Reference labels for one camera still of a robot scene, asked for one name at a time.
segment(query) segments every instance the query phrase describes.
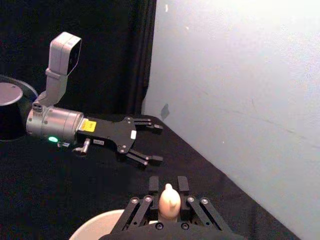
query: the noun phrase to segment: black curtain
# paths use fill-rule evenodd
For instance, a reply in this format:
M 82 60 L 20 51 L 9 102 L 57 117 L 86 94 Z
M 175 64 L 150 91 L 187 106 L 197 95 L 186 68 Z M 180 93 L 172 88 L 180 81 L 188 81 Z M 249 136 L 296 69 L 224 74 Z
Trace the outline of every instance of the black curtain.
M 82 38 L 78 66 L 58 107 L 139 114 L 148 89 L 155 0 L 1 1 L 0 74 L 45 90 L 50 41 Z

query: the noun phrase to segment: silver cylindrical joint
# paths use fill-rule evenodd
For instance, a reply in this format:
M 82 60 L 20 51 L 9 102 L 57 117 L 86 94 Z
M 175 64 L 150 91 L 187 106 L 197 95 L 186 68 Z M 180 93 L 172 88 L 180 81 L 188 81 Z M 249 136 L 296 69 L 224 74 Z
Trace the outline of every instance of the silver cylindrical joint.
M 76 131 L 84 114 L 50 106 L 43 112 L 31 110 L 26 121 L 26 131 L 31 136 L 40 138 L 54 137 L 59 142 L 74 144 Z

